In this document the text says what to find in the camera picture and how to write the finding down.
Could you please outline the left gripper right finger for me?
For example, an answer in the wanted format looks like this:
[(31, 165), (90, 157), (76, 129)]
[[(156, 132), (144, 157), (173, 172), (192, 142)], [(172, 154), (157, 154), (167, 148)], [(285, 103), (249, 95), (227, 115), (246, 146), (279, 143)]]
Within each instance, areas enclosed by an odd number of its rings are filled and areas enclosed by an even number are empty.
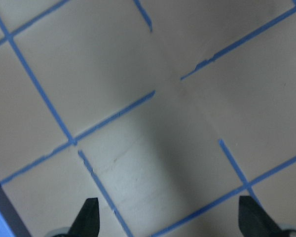
[(238, 227), (244, 237), (296, 237), (296, 229), (283, 229), (251, 196), (240, 196)]

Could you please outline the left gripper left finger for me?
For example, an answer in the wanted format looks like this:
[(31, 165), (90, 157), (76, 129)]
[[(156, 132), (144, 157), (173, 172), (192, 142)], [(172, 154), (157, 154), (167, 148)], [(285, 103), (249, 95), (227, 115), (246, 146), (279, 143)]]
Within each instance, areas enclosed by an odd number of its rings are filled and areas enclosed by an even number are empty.
[(68, 228), (59, 228), (46, 234), (47, 237), (97, 237), (100, 232), (99, 200), (87, 198)]

